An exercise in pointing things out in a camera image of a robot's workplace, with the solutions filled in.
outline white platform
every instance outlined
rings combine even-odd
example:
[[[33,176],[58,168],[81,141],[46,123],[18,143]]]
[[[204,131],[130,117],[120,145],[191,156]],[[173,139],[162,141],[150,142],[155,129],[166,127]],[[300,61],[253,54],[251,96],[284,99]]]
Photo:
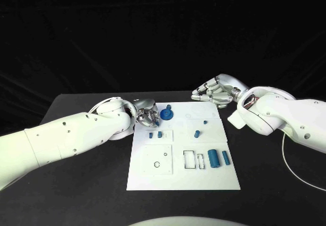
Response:
[[[159,111],[168,104],[175,116],[172,120],[160,121],[159,128],[149,128],[136,123],[127,190],[240,190],[215,104],[157,103]],[[199,138],[193,137],[196,130],[201,131]],[[159,131],[163,133],[162,138],[157,138]],[[219,168],[211,168],[209,149],[218,150]],[[195,169],[185,169],[183,151],[195,151]],[[228,152],[230,166],[225,165],[222,151]],[[204,154],[205,169],[199,169],[198,154]]]

